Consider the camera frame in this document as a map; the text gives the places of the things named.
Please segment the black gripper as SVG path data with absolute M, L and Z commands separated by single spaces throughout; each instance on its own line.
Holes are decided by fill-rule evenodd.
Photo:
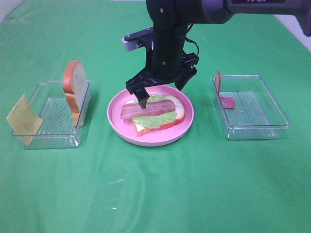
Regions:
M 195 53 L 185 53 L 183 43 L 151 44 L 146 51 L 145 67 L 126 82 L 130 94 L 136 94 L 138 104 L 146 108 L 149 98 L 146 87 L 174 83 L 181 91 L 187 82 L 197 74 L 194 67 L 199 57 Z

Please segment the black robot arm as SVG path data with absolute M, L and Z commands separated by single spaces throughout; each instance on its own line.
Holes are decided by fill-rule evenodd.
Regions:
M 184 52 L 193 24 L 224 24 L 234 14 L 293 15 L 304 35 L 311 35 L 309 0 L 148 0 L 146 6 L 153 26 L 123 38 L 128 51 L 146 48 L 145 67 L 126 82 L 142 109 L 146 87 L 173 83 L 182 90 L 196 75 L 198 54 Z

